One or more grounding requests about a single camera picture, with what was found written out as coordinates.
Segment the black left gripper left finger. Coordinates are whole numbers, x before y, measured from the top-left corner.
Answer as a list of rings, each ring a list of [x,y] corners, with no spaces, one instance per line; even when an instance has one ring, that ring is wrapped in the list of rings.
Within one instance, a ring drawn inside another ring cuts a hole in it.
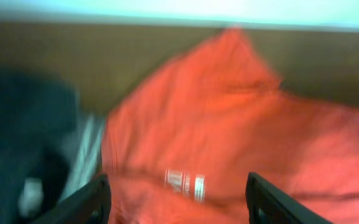
[[[107,224],[110,211],[109,179],[102,174],[32,224]]]

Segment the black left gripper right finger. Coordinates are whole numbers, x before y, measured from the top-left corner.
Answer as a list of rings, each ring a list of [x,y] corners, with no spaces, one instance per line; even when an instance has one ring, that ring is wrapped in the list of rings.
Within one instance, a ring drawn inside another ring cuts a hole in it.
[[[245,196],[252,224],[329,223],[255,172],[248,174]]]

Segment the orange red t-shirt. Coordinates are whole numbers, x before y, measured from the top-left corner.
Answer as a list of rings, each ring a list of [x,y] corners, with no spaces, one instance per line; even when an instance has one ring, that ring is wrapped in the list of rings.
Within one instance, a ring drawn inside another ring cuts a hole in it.
[[[163,65],[107,119],[110,223],[246,223],[252,171],[359,223],[359,110],[279,84],[238,29]]]

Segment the black Nike garment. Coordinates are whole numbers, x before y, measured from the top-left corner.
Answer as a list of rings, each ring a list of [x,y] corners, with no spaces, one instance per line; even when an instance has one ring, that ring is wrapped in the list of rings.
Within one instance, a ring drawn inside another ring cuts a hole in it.
[[[42,183],[40,213],[55,206],[69,173],[59,142],[76,125],[70,87],[0,68],[0,223],[26,222],[18,201],[27,179]]]

